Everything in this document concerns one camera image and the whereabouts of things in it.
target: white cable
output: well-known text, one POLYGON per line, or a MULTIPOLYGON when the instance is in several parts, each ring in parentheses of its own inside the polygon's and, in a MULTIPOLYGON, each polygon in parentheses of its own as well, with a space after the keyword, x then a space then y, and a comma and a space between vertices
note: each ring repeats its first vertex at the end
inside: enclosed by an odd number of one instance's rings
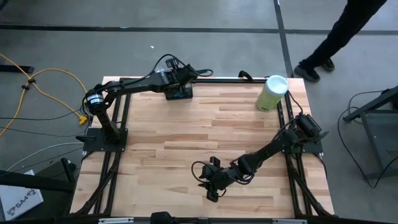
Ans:
POLYGON ((7 171, 10 171, 14 166, 20 164, 21 162, 24 162, 25 160, 29 159, 30 157, 32 157, 32 156, 36 155, 37 153, 42 152, 42 151, 44 151, 46 149, 51 149, 51 148, 58 147, 58 146, 67 146, 67 145, 71 145, 71 144, 84 144, 84 143, 82 143, 82 142, 68 142, 68 143, 56 144, 56 145, 53 145, 53 146, 45 147, 44 149, 41 149, 41 150, 39 150, 39 151, 37 151, 37 152, 35 152, 35 153, 23 158, 23 159, 21 159, 20 161, 18 161, 14 165, 12 165, 10 168, 8 168, 7 171))

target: sneaker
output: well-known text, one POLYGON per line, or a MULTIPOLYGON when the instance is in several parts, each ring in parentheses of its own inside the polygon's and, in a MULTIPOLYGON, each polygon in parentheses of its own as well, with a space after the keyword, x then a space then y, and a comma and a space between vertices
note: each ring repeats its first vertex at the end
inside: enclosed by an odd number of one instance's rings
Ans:
POLYGON ((332 72, 335 69, 335 64, 333 63, 333 61, 330 58, 328 60, 326 60, 326 62, 323 63, 321 66, 327 72, 332 72))
POLYGON ((300 75, 301 77, 303 77, 305 80, 309 81, 309 82, 319 82, 319 80, 321 80, 321 77, 318 75, 318 73, 314 70, 306 70, 302 67, 300 67, 299 65, 297 65, 294 68, 294 73, 296 75, 300 75))

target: black pants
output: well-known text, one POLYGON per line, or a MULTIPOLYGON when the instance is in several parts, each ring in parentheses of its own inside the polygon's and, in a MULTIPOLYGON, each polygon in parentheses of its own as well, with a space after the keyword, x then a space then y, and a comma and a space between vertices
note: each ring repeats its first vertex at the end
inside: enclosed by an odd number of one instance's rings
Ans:
POLYGON ((348 0, 326 40, 308 58, 300 62, 304 69, 325 63, 357 34, 387 0, 348 0))

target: wooden table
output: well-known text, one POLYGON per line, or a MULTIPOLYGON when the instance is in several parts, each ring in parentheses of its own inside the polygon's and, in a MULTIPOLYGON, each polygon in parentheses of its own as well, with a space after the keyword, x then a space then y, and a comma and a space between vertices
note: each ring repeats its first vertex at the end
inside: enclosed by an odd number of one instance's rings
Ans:
MULTIPOLYGON (((103 83, 119 78, 104 77, 103 83)), ((310 114, 303 80, 291 78, 289 85, 304 112, 310 114)), ((208 162, 210 156, 221 159, 222 166, 229 166, 230 160, 269 143, 280 126, 276 111, 263 113, 254 104, 262 86, 198 83, 193 85, 192 99, 177 101, 166 101, 163 93, 133 94, 128 143, 122 153, 112 216, 149 217, 152 212, 168 211, 176 217, 294 217, 281 153, 266 160, 249 185, 230 185, 217 203, 206 199, 206 190, 197 186, 190 170, 193 162, 208 162)), ((292 106, 298 113, 298 107, 292 106)), ((103 152, 95 152, 84 160, 71 212, 77 211, 97 187, 103 157, 103 152)), ((333 213, 321 162, 309 154, 303 155, 303 163, 308 187, 333 213)), ((200 172, 198 165, 195 173, 200 172)), ((304 210, 302 193, 297 189, 304 210)), ((108 188, 104 195, 102 209, 108 188)))

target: concrete floor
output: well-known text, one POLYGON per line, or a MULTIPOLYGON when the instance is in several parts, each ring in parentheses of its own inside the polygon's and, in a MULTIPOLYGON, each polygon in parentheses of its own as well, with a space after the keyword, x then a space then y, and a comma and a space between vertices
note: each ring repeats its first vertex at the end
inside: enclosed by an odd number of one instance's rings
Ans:
MULTIPOLYGON (((325 35, 287 34, 281 44, 274 4, 279 2, 286 29, 328 30, 341 14, 346 0, 13 0, 0 12, 4 24, 50 24, 70 26, 243 28, 243 33, 207 32, 60 32, 0 30, 0 52, 21 65, 36 70, 61 68, 80 77, 87 88, 105 75, 143 75, 163 54, 171 53, 195 68, 212 68, 215 76, 235 77, 246 70, 255 77, 286 75, 310 54, 325 35), (269 29, 273 33, 256 33, 269 29)), ((306 83, 313 117, 330 134, 323 141, 328 183, 337 215, 346 218, 398 222, 398 178, 382 179, 370 189, 338 139, 336 122, 352 95, 382 90, 398 84, 398 1, 388 1, 364 30, 392 30, 392 35, 357 35, 333 60, 336 70, 322 72, 317 84, 306 83)), ((0 116, 15 113, 25 76, 2 73, 0 116)), ((83 91, 70 77, 49 72, 37 78, 39 87, 79 108, 83 91)), ((360 96, 355 106, 377 95, 360 96)), ((49 118, 68 110, 35 90, 24 100, 19 117, 49 118)), ((5 126, 6 120, 0 120, 5 126)), ((83 130, 76 116, 55 121, 15 121, 13 128, 69 135, 83 130)), ((375 170, 364 129, 342 124, 342 135, 366 172, 375 170)), ((0 169, 43 147, 74 138, 36 136, 7 131, 0 137, 0 169)), ((78 146, 59 147, 33 157, 16 167, 68 152, 78 146)), ((81 152, 66 156, 80 166, 81 152)), ((48 162, 30 167, 39 171, 48 162)))

